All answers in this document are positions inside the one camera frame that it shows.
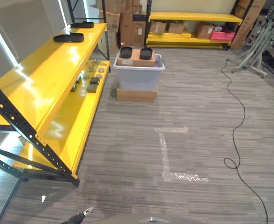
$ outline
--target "black cable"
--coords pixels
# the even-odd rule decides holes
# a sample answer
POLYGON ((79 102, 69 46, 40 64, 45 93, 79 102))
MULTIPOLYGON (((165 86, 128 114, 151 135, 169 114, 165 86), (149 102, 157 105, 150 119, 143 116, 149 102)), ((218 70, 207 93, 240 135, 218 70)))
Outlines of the black cable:
POLYGON ((239 167, 240 167, 240 153, 239 153, 239 151, 238 151, 238 148, 237 148, 237 146, 236 146, 236 143, 235 143, 235 139, 234 139, 234 132, 235 132, 235 130, 236 129, 238 129, 240 126, 242 126, 242 124, 244 123, 244 120, 245 120, 245 118, 246 118, 246 110, 245 110, 245 106, 243 105, 243 103, 241 102, 241 100, 237 97, 237 96, 235 96, 231 91, 230 91, 230 89, 229 89, 229 86, 230 86, 230 84, 232 83, 232 79, 228 76, 228 75, 226 75, 225 74, 225 72, 223 71, 223 69, 225 69, 226 67, 227 67, 227 62, 228 62, 228 59, 226 60, 226 63, 225 63, 225 66, 221 69, 221 72, 227 77, 227 78, 229 78, 229 80, 230 80, 230 82, 229 82, 229 84, 227 85, 227 90, 228 90, 228 92, 231 94, 231 95, 233 95, 234 96, 234 98, 236 98, 238 101, 239 101, 239 103, 242 105, 242 107, 243 107, 243 111, 244 111, 244 116, 243 116, 243 119, 242 119, 242 121, 241 121, 241 123, 239 124, 239 125, 237 125, 234 129, 233 129, 233 131, 232 131, 232 140, 233 140, 233 144, 234 144, 234 148, 235 148, 235 151, 236 151, 236 153, 237 153, 237 155, 238 155, 238 157, 239 157, 239 162, 238 162, 238 164, 236 164, 236 162, 233 160, 233 159, 231 159, 231 158, 229 158, 229 157, 226 157, 226 158, 224 158, 224 160, 223 160, 223 162, 224 162, 224 164, 225 164, 225 166, 227 166, 228 168, 230 168, 230 169, 235 169, 236 170, 236 172, 237 172, 237 174, 238 174, 238 176, 239 176, 239 178, 240 178, 240 180, 260 199, 260 201, 261 201, 261 203, 262 203, 262 205, 263 205, 263 208, 264 208, 264 211, 265 211, 265 214, 266 214, 266 219, 267 219, 267 224, 268 224, 268 215, 267 215, 267 209, 266 209, 266 206, 264 205, 264 202, 263 202, 263 200, 261 199, 261 197, 243 180, 243 178, 240 176, 240 173, 239 173, 239 167), (234 164, 234 167, 231 167, 231 166, 228 166, 227 165, 227 163, 226 163, 226 160, 230 160, 233 164, 234 164))

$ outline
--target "small black object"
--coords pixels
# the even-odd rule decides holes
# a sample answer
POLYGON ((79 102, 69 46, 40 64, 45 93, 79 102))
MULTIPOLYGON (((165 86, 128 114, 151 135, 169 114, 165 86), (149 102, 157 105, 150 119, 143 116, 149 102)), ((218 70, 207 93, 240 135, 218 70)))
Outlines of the small black object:
POLYGON ((75 83, 75 84, 73 85, 72 89, 71 89, 71 92, 75 92, 76 89, 77 89, 77 84, 75 83))
POLYGON ((81 76, 78 76, 77 80, 76 80, 76 84, 80 84, 81 82, 81 76))
POLYGON ((68 221, 63 222, 62 224, 81 224, 85 215, 83 213, 79 213, 77 215, 72 216, 68 221))
POLYGON ((143 60, 150 60, 152 56, 152 49, 151 48, 143 48, 140 51, 140 59, 143 60))
POLYGON ((87 92, 95 93, 97 87, 98 87, 98 84, 89 84, 88 87, 87 87, 87 92))
POLYGON ((133 49, 131 47, 122 47, 120 50, 121 58, 130 58, 132 56, 133 49))
POLYGON ((75 22, 71 24, 71 28, 93 28, 95 26, 94 22, 75 22))
POLYGON ((55 42, 83 42, 84 35, 81 33, 61 34, 53 37, 55 42))
POLYGON ((90 83, 90 84, 97 84, 97 85, 99 85, 100 79, 97 78, 97 77, 93 77, 93 78, 90 79, 90 82, 89 82, 89 83, 90 83))

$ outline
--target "yellow shelf board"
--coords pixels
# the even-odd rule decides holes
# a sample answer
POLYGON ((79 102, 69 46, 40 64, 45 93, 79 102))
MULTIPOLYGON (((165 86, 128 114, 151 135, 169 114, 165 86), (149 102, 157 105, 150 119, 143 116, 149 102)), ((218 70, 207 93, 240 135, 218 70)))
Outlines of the yellow shelf board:
POLYGON ((177 43, 177 42, 153 42, 146 45, 149 48, 204 48, 223 49, 222 43, 177 43))
MULTIPOLYGON (((91 61, 88 61, 87 67, 90 67, 91 63, 91 61)), ((76 91, 68 94, 44 134, 44 140, 52 147, 53 151, 67 165, 73 174, 76 174, 97 105, 103 91, 109 66, 109 61, 102 61, 97 68, 95 67, 94 72, 88 72, 90 78, 92 78, 96 74, 99 74, 99 72, 97 72, 98 68, 105 69, 103 73, 100 73, 102 78, 100 79, 96 93, 87 93, 90 79, 82 79, 82 82, 78 85, 76 91)), ((28 143, 24 146, 19 155, 54 168, 42 154, 28 143)), ((17 161, 13 166, 16 168, 37 169, 17 161)))
POLYGON ((155 41, 163 42, 164 40, 169 39, 189 39, 191 38, 191 33, 188 31, 185 31, 182 34, 171 34, 171 33, 163 33, 163 34, 148 34, 147 39, 153 39, 155 41))
POLYGON ((209 39, 198 39, 195 35, 191 35, 191 38, 178 37, 173 35, 153 35, 149 34, 146 39, 147 43, 155 42, 179 42, 179 43, 230 43, 230 41, 211 41, 209 39))
POLYGON ((180 12, 151 12, 150 20, 194 20, 194 21, 222 21, 237 22, 241 24, 242 19, 231 14, 218 13, 180 13, 180 12))
MULTIPOLYGON (((42 136, 70 92, 106 29, 71 29, 83 33, 80 43, 46 42, 0 78, 0 89, 42 136)), ((0 115, 0 125, 9 125, 0 115)))

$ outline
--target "wall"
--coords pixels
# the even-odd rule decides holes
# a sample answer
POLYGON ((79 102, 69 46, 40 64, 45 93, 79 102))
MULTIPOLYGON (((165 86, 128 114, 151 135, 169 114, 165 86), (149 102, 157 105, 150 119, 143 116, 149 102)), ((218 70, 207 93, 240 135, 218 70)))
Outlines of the wall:
POLYGON ((236 0, 152 0, 153 12, 230 13, 236 0))
MULTIPOLYGON (((16 49, 20 62, 61 31, 64 23, 57 0, 0 0, 0 26, 16 49)), ((13 52, 13 47, 4 39, 13 52)), ((0 45, 0 77, 12 67, 0 45)))

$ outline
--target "cardboard box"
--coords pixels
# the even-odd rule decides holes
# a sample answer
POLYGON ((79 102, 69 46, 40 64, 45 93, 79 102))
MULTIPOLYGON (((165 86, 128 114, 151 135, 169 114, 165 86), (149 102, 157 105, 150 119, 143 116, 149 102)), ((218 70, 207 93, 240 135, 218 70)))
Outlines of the cardboard box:
POLYGON ((244 9, 247 9, 250 5, 251 0, 239 0, 238 6, 244 9))
POLYGON ((145 21, 133 21, 132 35, 133 35, 133 46, 144 45, 145 38, 145 21))
POLYGON ((157 89, 153 91, 143 90, 116 90, 117 101, 131 101, 131 102, 155 102, 158 95, 157 89))
POLYGON ((120 42, 124 43, 125 45, 133 44, 132 26, 133 26, 133 15, 121 14, 120 42))
POLYGON ((117 65, 121 66, 134 66, 134 67, 155 67, 156 56, 155 52, 152 52, 150 60, 140 59, 140 49, 133 49, 132 56, 130 58, 118 58, 117 65))
POLYGON ((183 23, 169 23, 168 33, 173 34, 182 34, 184 31, 185 25, 183 23))
POLYGON ((166 29, 166 23, 165 22, 151 22, 151 28, 150 32, 154 34, 163 34, 166 29))
POLYGON ((245 12, 246 12, 246 10, 244 8, 241 8, 241 7, 237 6, 234 10, 233 15, 243 19, 244 15, 245 15, 245 12))
MULTIPOLYGON (((106 12, 116 13, 116 14, 121 13, 123 1, 124 0, 108 0, 108 1, 106 0, 105 1, 106 12)), ((102 10, 103 9, 102 0, 96 0, 96 4, 93 5, 93 7, 102 10)))
POLYGON ((213 31, 213 25, 206 22, 200 22, 195 31, 195 35, 198 39, 209 39, 213 31))
POLYGON ((133 5, 132 8, 133 14, 141 14, 142 13, 142 5, 133 5))
POLYGON ((231 49, 241 49, 242 45, 246 41, 246 38, 252 29, 252 26, 262 10, 266 0, 254 0, 251 5, 247 15, 245 16, 237 34, 235 35, 230 48, 231 49))
MULTIPOLYGON (((108 30, 107 34, 108 34, 109 52, 117 53, 119 51, 119 49, 118 49, 118 45, 117 45, 116 32, 108 30)), ((104 52, 104 53, 106 52, 105 34, 102 35, 100 41, 98 42, 98 47, 102 52, 104 52)))
POLYGON ((133 0, 121 0, 122 1, 122 14, 132 14, 133 0))
MULTIPOLYGON (((103 11, 99 10, 99 17, 103 17, 103 11)), ((118 32, 120 14, 106 12, 107 29, 118 32)))

